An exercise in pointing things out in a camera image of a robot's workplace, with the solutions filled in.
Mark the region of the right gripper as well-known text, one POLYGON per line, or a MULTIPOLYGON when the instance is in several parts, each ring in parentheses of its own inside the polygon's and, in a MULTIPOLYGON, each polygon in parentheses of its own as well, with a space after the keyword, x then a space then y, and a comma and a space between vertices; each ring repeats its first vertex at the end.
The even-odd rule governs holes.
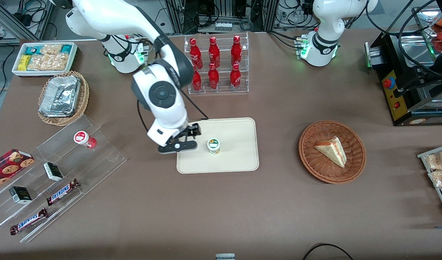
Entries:
POLYGON ((188 138, 201 135, 201 127, 198 123, 194 123, 191 127, 188 127, 188 120, 182 121, 182 125, 177 127, 163 126, 159 120, 155 119, 150 129, 147 132, 147 136, 153 140, 157 145, 164 147, 167 142, 182 132, 183 141, 187 142, 188 138))

